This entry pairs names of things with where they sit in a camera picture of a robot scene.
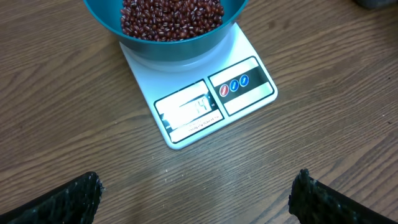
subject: digital scale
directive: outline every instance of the digital scale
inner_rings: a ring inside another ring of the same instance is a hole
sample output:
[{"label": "digital scale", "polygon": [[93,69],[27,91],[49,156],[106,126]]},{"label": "digital scale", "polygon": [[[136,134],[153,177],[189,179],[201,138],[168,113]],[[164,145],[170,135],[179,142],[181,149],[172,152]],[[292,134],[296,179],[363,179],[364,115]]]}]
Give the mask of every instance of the digital scale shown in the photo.
[{"label": "digital scale", "polygon": [[181,149],[274,101],[275,83],[235,24],[215,47],[180,62],[127,62],[167,145]]}]

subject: red button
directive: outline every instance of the red button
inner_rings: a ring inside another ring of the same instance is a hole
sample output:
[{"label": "red button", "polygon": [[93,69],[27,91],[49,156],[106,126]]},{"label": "red button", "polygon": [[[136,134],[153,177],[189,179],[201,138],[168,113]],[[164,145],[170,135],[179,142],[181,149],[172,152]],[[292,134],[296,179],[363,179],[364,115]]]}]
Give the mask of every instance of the red button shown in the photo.
[{"label": "red button", "polygon": [[228,85],[227,84],[222,85],[220,88],[220,96],[226,97],[226,95],[228,95],[228,93],[229,93]]}]

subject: plastic bowl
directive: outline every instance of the plastic bowl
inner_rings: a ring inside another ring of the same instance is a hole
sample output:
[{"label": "plastic bowl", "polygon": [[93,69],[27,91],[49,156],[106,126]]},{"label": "plastic bowl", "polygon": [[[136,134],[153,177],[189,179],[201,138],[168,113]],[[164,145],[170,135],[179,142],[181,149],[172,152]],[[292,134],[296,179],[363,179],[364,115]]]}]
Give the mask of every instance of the plastic bowl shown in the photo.
[{"label": "plastic bowl", "polygon": [[136,55],[149,60],[179,61],[199,56],[217,45],[228,34],[234,20],[249,0],[221,0],[224,7],[223,25],[187,40],[156,42],[140,40],[122,33],[120,10],[123,0],[84,0],[94,18],[116,35],[118,40]]}]

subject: adzuki bean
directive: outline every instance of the adzuki bean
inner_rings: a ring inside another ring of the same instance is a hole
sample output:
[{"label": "adzuki bean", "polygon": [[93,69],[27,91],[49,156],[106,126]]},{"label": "adzuki bean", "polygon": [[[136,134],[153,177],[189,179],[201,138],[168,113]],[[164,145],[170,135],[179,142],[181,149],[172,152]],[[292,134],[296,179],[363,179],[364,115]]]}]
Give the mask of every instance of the adzuki bean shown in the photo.
[{"label": "adzuki bean", "polygon": [[222,25],[220,0],[123,0],[123,34],[142,40],[178,41]]}]

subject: wooden table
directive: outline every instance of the wooden table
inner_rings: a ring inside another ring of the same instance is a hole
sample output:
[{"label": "wooden table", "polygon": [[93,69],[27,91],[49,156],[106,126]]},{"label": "wooden table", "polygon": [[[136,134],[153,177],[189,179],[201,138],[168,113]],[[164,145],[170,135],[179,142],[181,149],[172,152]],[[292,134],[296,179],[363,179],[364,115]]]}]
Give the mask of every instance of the wooden table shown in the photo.
[{"label": "wooden table", "polygon": [[298,223],[306,167],[398,221],[398,7],[250,1],[240,25],[278,99],[182,151],[83,1],[0,7],[0,213],[92,170],[95,223]]}]

